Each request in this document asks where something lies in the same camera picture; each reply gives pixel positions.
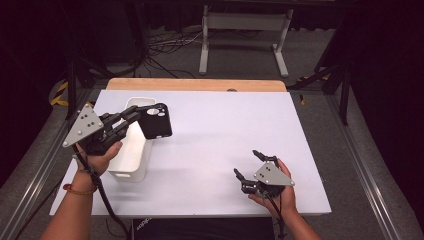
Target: white table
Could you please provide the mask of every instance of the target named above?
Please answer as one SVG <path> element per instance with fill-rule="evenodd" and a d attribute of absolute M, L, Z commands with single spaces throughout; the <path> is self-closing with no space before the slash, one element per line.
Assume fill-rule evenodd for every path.
<path fill-rule="evenodd" d="M 269 216 L 241 192 L 233 172 L 237 168 L 254 180 L 253 173 L 263 163 L 253 149 L 276 155 L 289 167 L 301 214 L 331 212 L 289 93 L 103 90 L 94 110 L 98 115 L 120 112 L 131 97 L 167 104 L 173 136 L 154 140 L 143 182 L 117 182 L 108 172 L 102 176 L 118 216 Z M 75 170 L 73 161 L 63 183 L 71 182 Z M 58 192 L 51 215 L 64 194 L 62 189 Z M 92 214 L 108 215 L 98 192 Z"/>

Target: bracelet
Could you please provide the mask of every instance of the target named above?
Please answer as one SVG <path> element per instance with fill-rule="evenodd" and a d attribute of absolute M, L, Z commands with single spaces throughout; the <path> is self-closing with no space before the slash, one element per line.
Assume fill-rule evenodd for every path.
<path fill-rule="evenodd" d="M 76 194 L 76 195 L 90 195 L 90 194 L 93 194 L 95 191 L 97 191 L 97 187 L 94 187 L 93 190 L 88 191 L 88 192 L 78 192 L 78 191 L 72 190 L 72 184 L 67 183 L 67 184 L 63 185 L 63 190 L 66 190 L 66 191 L 73 193 L 73 194 Z"/>

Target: gray carpet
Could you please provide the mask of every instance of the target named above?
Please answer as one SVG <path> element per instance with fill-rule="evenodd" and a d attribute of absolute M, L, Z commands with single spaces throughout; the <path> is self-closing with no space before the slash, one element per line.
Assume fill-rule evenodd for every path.
<path fill-rule="evenodd" d="M 283 79 L 286 85 L 293 84 L 301 76 L 309 76 L 316 62 L 330 40 L 332 31 L 290 31 L 283 48 L 283 56 L 289 70 L 289 78 Z M 159 54 L 154 59 L 167 69 L 191 72 L 196 78 L 214 79 L 281 79 L 270 46 L 278 36 L 262 32 L 248 38 L 233 32 L 220 32 L 210 40 L 209 67 L 206 76 L 198 74 L 201 45 L 193 42 L 172 54 Z M 118 71 L 126 66 L 110 66 Z M 166 71 L 140 66 L 136 76 L 172 77 Z M 191 78 L 185 72 L 173 72 L 180 78 Z M 95 101 L 105 80 L 99 81 L 90 99 Z M 333 212 L 328 215 L 306 217 L 311 226 L 323 239 L 385 239 L 375 217 L 364 188 L 352 164 L 352 156 L 331 114 L 326 97 L 305 92 L 302 105 L 299 96 L 292 94 L 295 107 L 304 128 L 318 170 L 324 180 L 324 187 Z M 406 199 L 391 178 L 383 159 L 375 147 L 372 137 L 351 94 L 348 109 L 349 128 L 356 140 L 358 150 L 369 166 L 379 187 L 394 224 L 403 239 L 424 239 L 415 215 Z M 52 145 L 58 129 L 66 116 L 66 108 L 55 106 L 39 137 L 28 150 L 13 175 L 0 190 L 0 229 L 4 229 L 25 193 L 27 185 L 36 174 L 39 165 Z M 61 149 L 59 158 L 32 208 L 41 200 L 66 172 L 71 152 Z M 19 239 L 38 239 L 48 224 L 53 197 L 50 197 L 26 227 Z M 111 232 L 122 232 L 110 219 Z M 105 219 L 93 219 L 92 239 L 115 239 L 106 225 Z"/>

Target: white bin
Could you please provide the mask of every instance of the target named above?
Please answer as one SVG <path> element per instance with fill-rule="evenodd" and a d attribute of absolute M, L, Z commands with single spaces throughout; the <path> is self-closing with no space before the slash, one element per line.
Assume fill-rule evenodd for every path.
<path fill-rule="evenodd" d="M 130 98 L 125 107 L 154 105 L 153 98 Z M 140 125 L 135 122 L 127 131 L 127 136 L 121 140 L 123 145 L 118 155 L 110 161 L 108 172 L 119 182 L 141 182 L 146 175 L 152 141 L 147 140 Z"/>

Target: dark background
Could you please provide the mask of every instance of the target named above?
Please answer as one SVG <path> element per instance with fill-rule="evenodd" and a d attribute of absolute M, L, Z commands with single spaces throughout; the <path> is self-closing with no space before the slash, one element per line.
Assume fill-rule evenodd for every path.
<path fill-rule="evenodd" d="M 48 95 L 66 75 L 67 60 L 82 56 L 104 67 L 146 54 L 142 27 L 130 10 L 118 1 L 0 2 L 1 185 L 48 118 Z M 148 5 L 146 10 L 143 21 L 153 28 L 180 31 L 200 24 L 201 6 Z M 299 10 L 291 23 L 294 29 L 338 27 L 321 66 L 349 57 L 352 88 L 369 130 L 422 228 L 423 10 L 407 2 L 374 1 L 371 10 L 348 12 L 340 26 L 342 15 L 332 10 Z M 80 80 L 92 80 L 87 72 L 78 67 Z"/>

